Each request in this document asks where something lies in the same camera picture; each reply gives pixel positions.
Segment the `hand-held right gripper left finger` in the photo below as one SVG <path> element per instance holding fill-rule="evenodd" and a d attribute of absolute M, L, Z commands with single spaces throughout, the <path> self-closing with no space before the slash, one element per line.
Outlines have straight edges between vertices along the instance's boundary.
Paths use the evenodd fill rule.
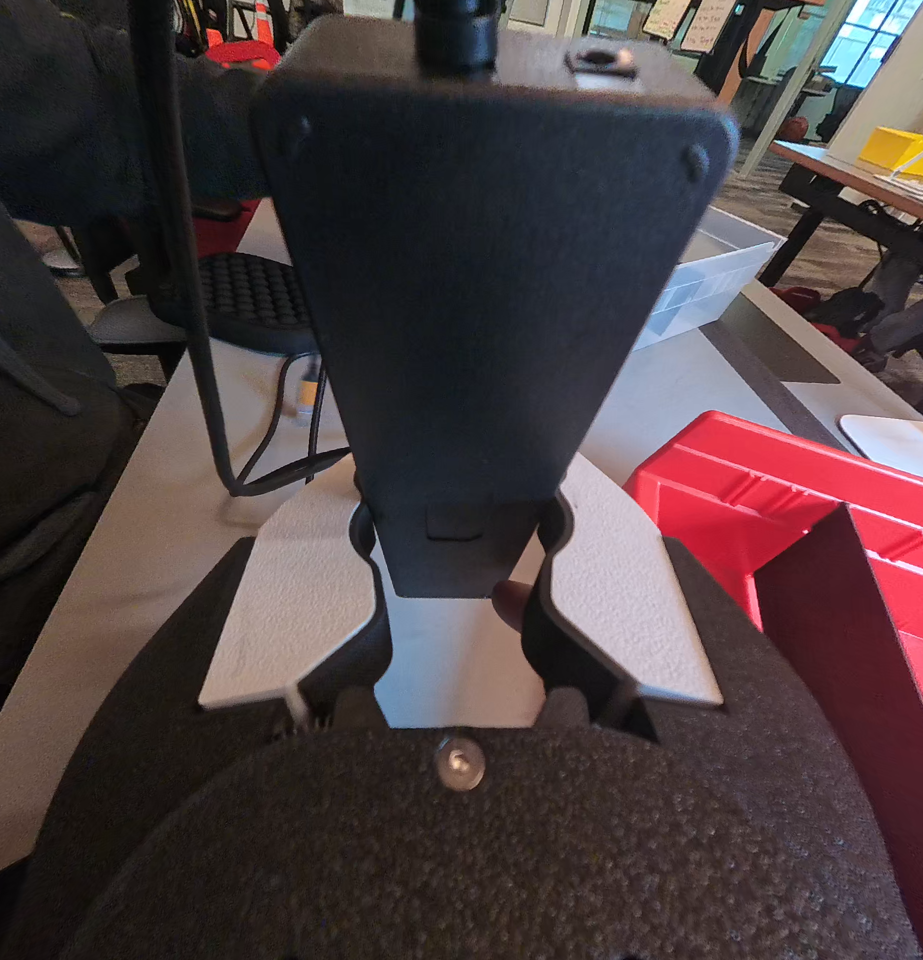
<path fill-rule="evenodd" d="M 394 653 L 375 546 L 347 455 L 259 529 L 198 704 L 280 700 L 304 724 L 331 713 L 344 690 L 374 690 Z"/>

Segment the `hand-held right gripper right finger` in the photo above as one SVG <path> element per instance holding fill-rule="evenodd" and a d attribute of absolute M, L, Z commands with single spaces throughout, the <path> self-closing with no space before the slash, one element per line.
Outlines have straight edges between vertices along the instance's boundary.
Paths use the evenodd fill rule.
<path fill-rule="evenodd" d="M 547 694 L 622 729 L 644 702 L 702 711 L 725 696 L 659 528 L 581 454 L 542 513 L 521 648 Z"/>

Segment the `red plastic bin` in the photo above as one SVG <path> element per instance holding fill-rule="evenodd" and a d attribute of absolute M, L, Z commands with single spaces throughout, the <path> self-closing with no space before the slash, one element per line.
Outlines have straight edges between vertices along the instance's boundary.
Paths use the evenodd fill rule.
<path fill-rule="evenodd" d="M 849 506 L 923 698 L 923 478 L 706 412 L 643 462 L 624 489 L 766 636 L 756 571 Z"/>

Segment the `clear plastic bin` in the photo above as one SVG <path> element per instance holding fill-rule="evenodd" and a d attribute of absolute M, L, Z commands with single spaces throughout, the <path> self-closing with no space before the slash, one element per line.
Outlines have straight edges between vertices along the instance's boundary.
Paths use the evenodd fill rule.
<path fill-rule="evenodd" d="M 784 241 L 780 234 L 709 206 L 633 350 L 718 321 Z"/>

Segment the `black USB hub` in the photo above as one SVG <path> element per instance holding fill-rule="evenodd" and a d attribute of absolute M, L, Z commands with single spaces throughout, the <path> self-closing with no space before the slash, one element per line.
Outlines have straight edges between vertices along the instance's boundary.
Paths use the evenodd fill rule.
<path fill-rule="evenodd" d="M 324 16 L 263 81 L 268 188 L 395 593 L 507 579 L 731 171 L 726 106 L 653 43 Z"/>

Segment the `person's left forearm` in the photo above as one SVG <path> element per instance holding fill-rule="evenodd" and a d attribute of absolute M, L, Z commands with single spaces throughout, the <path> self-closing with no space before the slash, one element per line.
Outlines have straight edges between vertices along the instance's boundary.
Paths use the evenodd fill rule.
<path fill-rule="evenodd" d="M 175 61 L 191 194 L 269 196 L 250 126 L 262 75 Z M 0 200 L 15 219 L 65 227 L 156 203 L 124 31 L 51 2 L 0 2 Z"/>

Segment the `black bin divider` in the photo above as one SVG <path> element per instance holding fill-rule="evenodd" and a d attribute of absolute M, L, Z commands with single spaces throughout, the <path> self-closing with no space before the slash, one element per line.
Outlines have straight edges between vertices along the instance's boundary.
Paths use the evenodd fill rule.
<path fill-rule="evenodd" d="M 923 691 L 850 506 L 815 523 L 754 582 L 764 632 L 854 765 L 923 951 Z"/>

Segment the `white document stand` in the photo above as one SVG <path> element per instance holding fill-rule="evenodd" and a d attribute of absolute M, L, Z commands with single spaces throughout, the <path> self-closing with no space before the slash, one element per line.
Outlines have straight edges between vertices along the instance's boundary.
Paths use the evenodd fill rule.
<path fill-rule="evenodd" d="M 838 426 L 863 457 L 923 479 L 923 420 L 843 414 Z"/>

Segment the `red bag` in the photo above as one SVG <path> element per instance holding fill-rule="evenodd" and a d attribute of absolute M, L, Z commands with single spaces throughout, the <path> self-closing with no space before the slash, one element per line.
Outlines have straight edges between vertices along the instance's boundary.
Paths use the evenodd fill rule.
<path fill-rule="evenodd" d="M 850 287 L 829 297 L 804 286 L 773 286 L 770 291 L 847 354 L 857 349 L 884 306 L 876 293 L 860 287 Z"/>

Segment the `background wooden table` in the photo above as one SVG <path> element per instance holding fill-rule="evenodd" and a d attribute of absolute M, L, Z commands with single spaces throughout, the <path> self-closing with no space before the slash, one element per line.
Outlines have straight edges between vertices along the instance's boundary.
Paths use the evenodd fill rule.
<path fill-rule="evenodd" d="M 762 270 L 759 281 L 764 286 L 773 287 L 782 280 L 825 220 L 874 241 L 889 253 L 908 258 L 923 272 L 923 231 L 916 231 L 888 214 L 864 209 L 842 196 L 844 190 L 851 189 L 864 199 L 923 223 L 923 191 L 917 193 L 909 181 L 887 178 L 873 169 L 832 158 L 823 148 L 776 140 L 768 150 L 791 162 L 779 191 L 804 204 L 806 209 Z"/>

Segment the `yellow plastic bin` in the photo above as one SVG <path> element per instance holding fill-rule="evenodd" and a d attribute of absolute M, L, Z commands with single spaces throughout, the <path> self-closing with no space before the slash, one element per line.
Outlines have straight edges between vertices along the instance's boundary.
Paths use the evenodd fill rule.
<path fill-rule="evenodd" d="M 922 154 L 922 133 L 876 126 L 857 155 L 857 162 L 894 172 Z"/>

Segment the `small document board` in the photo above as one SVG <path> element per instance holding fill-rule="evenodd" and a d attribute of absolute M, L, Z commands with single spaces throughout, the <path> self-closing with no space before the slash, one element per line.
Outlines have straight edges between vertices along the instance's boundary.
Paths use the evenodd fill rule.
<path fill-rule="evenodd" d="M 653 1 L 642 24 L 642 32 L 662 42 L 671 42 L 679 30 L 692 1 Z"/>
<path fill-rule="evenodd" d="M 737 5 L 737 1 L 701 1 L 691 24 L 684 33 L 680 51 L 695 54 L 711 53 Z"/>

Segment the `wooden support post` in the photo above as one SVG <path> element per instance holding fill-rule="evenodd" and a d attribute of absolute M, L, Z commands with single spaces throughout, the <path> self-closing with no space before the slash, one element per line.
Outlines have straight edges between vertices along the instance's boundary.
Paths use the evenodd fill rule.
<path fill-rule="evenodd" d="M 724 78 L 718 92 L 718 101 L 726 106 L 732 100 L 750 70 L 752 61 L 763 41 L 775 13 L 766 2 L 744 2 L 734 15 L 726 35 L 728 48 Z"/>

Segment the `red handled tote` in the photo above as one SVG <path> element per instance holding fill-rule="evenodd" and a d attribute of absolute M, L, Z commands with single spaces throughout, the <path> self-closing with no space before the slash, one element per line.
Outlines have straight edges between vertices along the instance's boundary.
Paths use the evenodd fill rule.
<path fill-rule="evenodd" d="M 259 40 L 223 41 L 210 46 L 205 57 L 224 68 L 252 67 L 262 71 L 275 69 L 281 60 L 272 44 Z"/>

